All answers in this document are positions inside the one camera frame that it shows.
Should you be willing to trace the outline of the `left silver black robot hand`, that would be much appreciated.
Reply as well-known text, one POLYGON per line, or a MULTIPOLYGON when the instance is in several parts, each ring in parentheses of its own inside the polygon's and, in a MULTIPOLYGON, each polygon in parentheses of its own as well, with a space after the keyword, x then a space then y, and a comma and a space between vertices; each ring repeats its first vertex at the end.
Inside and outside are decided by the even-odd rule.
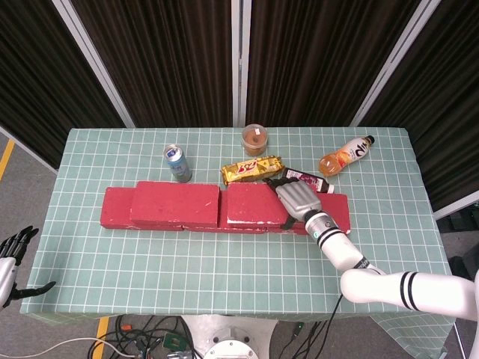
POLYGON ((0 312, 12 301, 43 295, 56 284, 51 281, 39 288, 17 289, 19 266, 31 239, 38 232, 38 228, 28 226, 0 242, 0 312))

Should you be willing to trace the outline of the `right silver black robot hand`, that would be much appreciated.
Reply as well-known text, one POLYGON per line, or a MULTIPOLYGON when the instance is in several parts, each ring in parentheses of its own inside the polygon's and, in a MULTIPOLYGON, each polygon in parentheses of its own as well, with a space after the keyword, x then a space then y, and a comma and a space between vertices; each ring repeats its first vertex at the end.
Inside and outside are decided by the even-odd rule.
POLYGON ((322 211, 322 205, 316 192, 298 178, 266 178, 263 181, 277 194, 287 211, 287 220, 281 225, 282 230, 289 230, 299 221, 304 222, 322 211))

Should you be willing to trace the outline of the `red brick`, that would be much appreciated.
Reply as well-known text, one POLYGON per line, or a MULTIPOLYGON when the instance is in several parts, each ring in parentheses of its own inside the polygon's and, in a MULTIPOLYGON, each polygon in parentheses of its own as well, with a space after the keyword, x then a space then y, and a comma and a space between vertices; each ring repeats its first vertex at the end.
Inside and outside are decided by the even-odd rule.
MULTIPOLYGON (((317 197, 322 204, 322 210, 332 217, 339 229, 349 234, 351 223, 347 196, 345 194, 317 193, 317 197)), ((257 221, 262 222, 266 227, 272 227, 273 231, 306 235, 305 224, 299 221, 295 222, 289 230, 281 229, 281 225, 287 220, 288 213, 278 197, 271 191, 255 209, 257 210, 257 221)))
POLYGON ((232 227, 280 227, 288 214, 264 183, 233 183, 226 190, 227 223, 232 227))
POLYGON ((191 232, 205 232, 205 233, 233 233, 233 234, 263 234, 266 232, 265 228, 244 228, 232 227, 228 224, 228 196, 226 191, 221 191, 220 204, 218 206, 218 224, 217 227, 193 227, 183 225, 184 230, 191 232))
POLYGON ((138 224, 214 227, 219 204, 217 185, 141 181, 133 192, 130 219, 138 224))
POLYGON ((181 225, 135 224, 130 219, 135 188, 108 187, 100 216, 100 225, 106 229, 183 231, 181 225))

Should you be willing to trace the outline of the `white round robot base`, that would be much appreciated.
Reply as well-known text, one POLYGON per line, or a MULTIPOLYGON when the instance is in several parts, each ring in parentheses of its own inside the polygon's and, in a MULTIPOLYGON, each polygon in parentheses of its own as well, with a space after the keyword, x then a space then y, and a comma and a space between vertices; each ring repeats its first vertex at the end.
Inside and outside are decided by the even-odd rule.
POLYGON ((223 315, 185 315, 182 319, 203 359, 269 359, 277 320, 223 315))

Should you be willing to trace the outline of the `dark purple grape drink bottle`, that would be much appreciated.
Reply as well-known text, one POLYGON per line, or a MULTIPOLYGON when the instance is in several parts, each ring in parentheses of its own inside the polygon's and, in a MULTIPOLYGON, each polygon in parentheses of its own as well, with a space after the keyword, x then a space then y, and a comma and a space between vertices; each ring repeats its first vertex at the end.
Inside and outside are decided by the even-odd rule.
POLYGON ((285 168, 281 177, 285 179, 297 178, 307 183, 318 193, 333 194, 335 192, 335 187, 329 184, 324 178, 303 171, 285 168))

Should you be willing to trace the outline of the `yellow biscuit packet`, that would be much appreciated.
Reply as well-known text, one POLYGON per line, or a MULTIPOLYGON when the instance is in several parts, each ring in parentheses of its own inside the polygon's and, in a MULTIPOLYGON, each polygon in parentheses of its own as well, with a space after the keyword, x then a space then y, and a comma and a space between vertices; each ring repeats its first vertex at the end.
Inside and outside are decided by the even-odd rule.
POLYGON ((264 156, 225 165, 221 169, 225 185, 234 182, 254 182, 273 177, 284 170, 284 164, 279 156, 264 156))

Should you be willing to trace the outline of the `orange juice bottle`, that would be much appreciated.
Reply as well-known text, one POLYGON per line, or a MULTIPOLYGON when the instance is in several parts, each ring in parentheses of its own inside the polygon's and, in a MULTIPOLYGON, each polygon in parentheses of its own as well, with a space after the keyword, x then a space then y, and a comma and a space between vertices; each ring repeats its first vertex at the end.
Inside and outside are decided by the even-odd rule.
POLYGON ((375 138, 372 135, 349 141, 339 150, 321 158, 320 172, 326 177, 340 173, 347 165, 366 156, 374 142, 375 138))

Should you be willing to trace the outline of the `clear plastic snack jar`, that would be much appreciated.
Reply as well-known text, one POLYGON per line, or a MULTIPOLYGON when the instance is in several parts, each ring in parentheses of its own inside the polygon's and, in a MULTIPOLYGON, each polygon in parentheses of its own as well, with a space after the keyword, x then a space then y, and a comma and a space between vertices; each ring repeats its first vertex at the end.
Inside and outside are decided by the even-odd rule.
POLYGON ((259 156, 266 151, 268 134, 259 124, 247 125, 242 131, 242 146, 248 156, 259 156))

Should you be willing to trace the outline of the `light blue drink can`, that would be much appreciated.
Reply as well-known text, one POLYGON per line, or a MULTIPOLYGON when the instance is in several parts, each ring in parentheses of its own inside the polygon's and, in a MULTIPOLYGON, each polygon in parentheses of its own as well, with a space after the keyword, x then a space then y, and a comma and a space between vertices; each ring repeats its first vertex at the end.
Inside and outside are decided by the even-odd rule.
POLYGON ((188 182, 192 178, 192 172, 186 161, 183 149, 177 144, 169 144, 165 149, 163 156, 178 182, 188 182))

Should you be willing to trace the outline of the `green checkered tablecloth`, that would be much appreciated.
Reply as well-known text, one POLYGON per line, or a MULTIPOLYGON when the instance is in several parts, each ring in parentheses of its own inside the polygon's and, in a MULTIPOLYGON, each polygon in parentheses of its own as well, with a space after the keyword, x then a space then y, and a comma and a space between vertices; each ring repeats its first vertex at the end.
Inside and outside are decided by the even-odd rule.
MULTIPOLYGON (((385 127, 269 128, 267 152, 313 173, 319 157, 364 135, 375 142, 332 179, 348 199, 350 240, 388 273, 450 269, 408 132, 385 127)), ((239 314, 314 322, 369 316, 417 359, 445 355, 453 321, 390 304, 340 297, 339 275, 308 236, 107 230, 109 186, 169 181, 162 153, 179 144, 194 182, 222 183, 223 165, 245 157, 241 131, 73 129, 43 225, 28 285, 56 284, 22 302, 49 324, 109 314, 239 314)))

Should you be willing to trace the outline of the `dark ribbed partition panel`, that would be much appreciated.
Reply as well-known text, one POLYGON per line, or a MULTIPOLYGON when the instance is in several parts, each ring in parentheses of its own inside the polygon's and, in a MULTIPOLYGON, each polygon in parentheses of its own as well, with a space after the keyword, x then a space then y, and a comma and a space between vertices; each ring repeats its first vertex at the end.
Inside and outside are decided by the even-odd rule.
POLYGON ((72 3, 138 128, 231 126, 231 0, 72 3))
POLYGON ((253 0, 245 120, 348 126, 421 0, 253 0))
POLYGON ((51 0, 0 0, 0 126, 54 168, 71 129, 124 126, 51 0))
POLYGON ((407 130, 433 210, 479 190, 479 0, 441 0, 361 125, 407 130))

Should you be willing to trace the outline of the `black chair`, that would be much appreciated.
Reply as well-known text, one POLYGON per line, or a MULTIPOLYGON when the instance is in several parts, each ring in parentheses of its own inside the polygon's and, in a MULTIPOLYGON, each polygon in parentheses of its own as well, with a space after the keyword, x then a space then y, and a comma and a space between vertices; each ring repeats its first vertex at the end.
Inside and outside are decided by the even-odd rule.
POLYGON ((436 223, 452 274, 473 280, 479 270, 479 211, 463 209, 436 223))

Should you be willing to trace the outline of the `green circuit board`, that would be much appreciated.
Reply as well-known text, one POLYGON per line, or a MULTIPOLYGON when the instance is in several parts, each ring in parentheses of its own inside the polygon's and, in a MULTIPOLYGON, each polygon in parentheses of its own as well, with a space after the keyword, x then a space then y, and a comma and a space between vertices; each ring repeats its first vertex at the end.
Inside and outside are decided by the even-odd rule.
POLYGON ((162 346, 173 352, 182 352, 186 348, 186 341, 178 334, 167 333, 164 336, 162 346))

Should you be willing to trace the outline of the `white partition base rail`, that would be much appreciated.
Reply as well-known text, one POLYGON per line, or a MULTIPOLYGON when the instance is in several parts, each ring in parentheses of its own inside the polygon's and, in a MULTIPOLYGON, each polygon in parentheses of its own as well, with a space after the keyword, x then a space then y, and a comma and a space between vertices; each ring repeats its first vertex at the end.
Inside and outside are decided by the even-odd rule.
POLYGON ((9 139, 13 140, 16 145, 22 148, 26 153, 36 159, 39 163, 41 163, 45 168, 49 169, 55 175, 58 174, 58 170, 53 168, 47 161, 45 161, 41 156, 39 156, 36 152, 34 152, 28 145, 24 144, 21 140, 19 140, 15 135, 7 131, 5 128, 0 126, 0 133, 8 137, 9 139))
POLYGON ((442 209, 439 209, 438 211, 435 211, 433 213, 433 217, 435 218, 436 221, 438 221, 441 218, 447 217, 451 214, 459 212, 462 209, 469 208, 469 207, 474 206, 476 204, 479 204, 479 201, 475 201, 475 202, 471 202, 471 203, 452 203, 448 206, 445 206, 442 209))

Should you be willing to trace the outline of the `white partition frame post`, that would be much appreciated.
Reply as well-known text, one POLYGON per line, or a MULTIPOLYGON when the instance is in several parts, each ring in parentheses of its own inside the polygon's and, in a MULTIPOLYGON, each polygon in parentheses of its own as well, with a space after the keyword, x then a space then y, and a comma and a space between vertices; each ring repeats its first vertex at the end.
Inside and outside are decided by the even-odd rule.
POLYGON ((248 96, 252 0, 231 0, 232 125, 244 127, 248 96))
POLYGON ((361 105, 356 111, 350 127, 356 127, 361 124, 367 113, 370 111, 373 104, 376 102, 382 90, 387 85, 388 81, 394 74, 405 55, 414 44, 418 35, 424 29, 424 26, 429 21, 437 7, 441 4, 442 0, 420 0, 418 6, 407 22, 404 30, 398 37, 391 52, 382 65, 377 77, 363 99, 361 105))
POLYGON ((135 123, 71 0, 50 0, 126 128, 135 123))

